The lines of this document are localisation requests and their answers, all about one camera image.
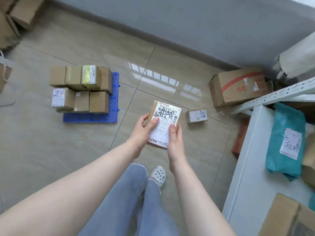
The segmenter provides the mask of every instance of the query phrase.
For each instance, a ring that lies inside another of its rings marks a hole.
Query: white cord
[[[0,55],[1,55],[1,56],[0,56],[0,59],[4,59],[4,55],[3,55],[3,52],[2,52],[2,51],[0,51]],[[0,105],[0,108],[12,106],[13,104],[16,103],[16,98],[15,98],[14,89],[13,89],[13,87],[10,85],[9,80],[7,80],[7,79],[4,77],[6,69],[7,69],[7,66],[6,66],[5,64],[3,64],[2,78],[3,78],[3,80],[8,84],[8,86],[11,88],[12,93],[13,93],[13,98],[14,98],[14,100],[13,100],[12,103],[7,103],[7,104],[2,104],[2,105]]]

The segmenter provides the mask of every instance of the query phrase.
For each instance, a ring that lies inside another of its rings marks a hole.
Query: tile floor
[[[123,143],[153,100],[183,111],[206,107],[203,125],[188,126],[181,119],[186,153],[207,192],[223,208],[236,165],[230,149],[239,120],[212,105],[208,82],[219,69],[54,7],[47,8],[7,58],[14,61],[10,80],[18,101],[0,111],[0,212]],[[50,107],[51,64],[96,64],[119,72],[118,122],[63,124],[62,114]],[[0,102],[11,99],[6,87]],[[156,165],[167,169],[163,204],[185,235],[166,151],[145,146],[136,161],[149,171]]]

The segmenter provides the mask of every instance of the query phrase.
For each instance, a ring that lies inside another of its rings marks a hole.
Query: blue grate
[[[113,73],[113,94],[109,97],[109,113],[65,113],[63,122],[65,123],[87,123],[87,122],[117,122],[118,108],[118,88],[119,73]]]

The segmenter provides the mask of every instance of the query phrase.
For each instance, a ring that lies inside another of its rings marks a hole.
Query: jeans
[[[129,165],[78,236],[125,236],[144,189],[135,236],[178,236],[174,220],[162,208],[158,183],[136,163]]]

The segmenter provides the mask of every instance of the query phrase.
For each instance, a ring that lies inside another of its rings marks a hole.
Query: cardboard box with red stripe
[[[265,75],[260,67],[218,73],[209,82],[214,107],[245,103],[268,94]]]

